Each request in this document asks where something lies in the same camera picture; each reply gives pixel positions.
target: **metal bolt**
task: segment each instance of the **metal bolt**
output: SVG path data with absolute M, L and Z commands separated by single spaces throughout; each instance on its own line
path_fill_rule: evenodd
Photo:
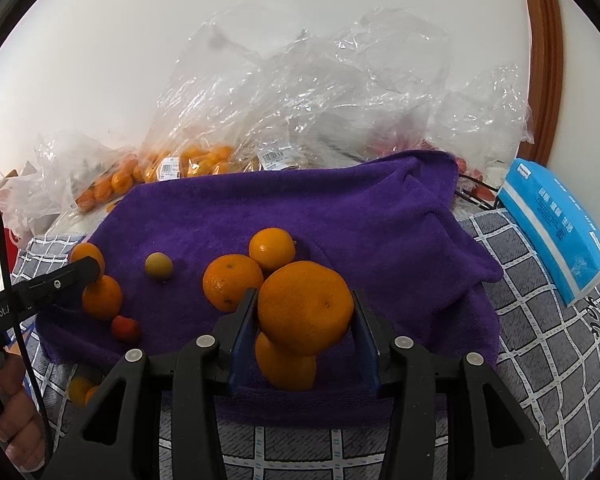
M 198 339 L 196 339 L 196 345 L 200 348 L 209 348 L 216 343 L 216 338 L 212 335 L 201 335 Z
M 484 363 L 484 357 L 482 357 L 478 352 L 469 352 L 466 355 L 466 361 L 474 366 L 480 366 Z
M 139 361 L 140 359 L 142 359 L 142 350 L 139 348 L 129 350 L 129 352 L 125 354 L 125 359 L 130 363 L 135 363 L 136 361 Z
M 398 348 L 411 348 L 413 346 L 413 339 L 401 335 L 395 338 L 394 343 Z

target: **tissue package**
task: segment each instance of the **tissue package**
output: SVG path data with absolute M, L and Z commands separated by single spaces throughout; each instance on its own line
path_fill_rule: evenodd
M 516 158 L 498 198 L 531 241 L 564 303 L 600 282 L 600 229 L 547 168 Z

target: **brown wooden trim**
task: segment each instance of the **brown wooden trim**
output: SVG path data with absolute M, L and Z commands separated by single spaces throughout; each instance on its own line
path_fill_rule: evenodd
M 520 144 L 518 156 L 545 166 L 554 143 L 562 99 L 564 43 L 558 0 L 526 0 L 531 22 L 528 103 L 534 144 Z

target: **human hand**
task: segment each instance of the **human hand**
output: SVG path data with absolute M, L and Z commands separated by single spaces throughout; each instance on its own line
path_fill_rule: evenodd
M 5 402 L 0 416 L 0 440 L 9 442 L 7 457 L 22 471 L 33 471 L 45 457 L 42 418 L 29 398 L 22 381 L 25 367 L 22 357 L 7 354 L 0 369 L 0 396 Z

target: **checkered tablecloth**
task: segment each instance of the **checkered tablecloth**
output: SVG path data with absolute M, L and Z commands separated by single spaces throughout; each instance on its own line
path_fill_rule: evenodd
M 536 252 L 504 210 L 461 221 L 502 264 L 505 277 L 485 284 L 500 318 L 497 372 L 538 428 L 568 480 L 582 480 L 600 458 L 600 285 L 566 308 Z M 17 279 L 66 262 L 76 237 L 34 239 L 16 264 Z M 75 374 L 98 374 L 74 364 L 53 365 L 35 331 L 27 344 L 54 430 L 56 446 L 78 415 L 66 398 Z M 160 476 L 171 478 L 170 403 L 160 422 Z M 218 424 L 230 479 L 375 480 L 388 427 L 293 430 Z M 447 424 L 436 421 L 434 480 L 446 478 Z

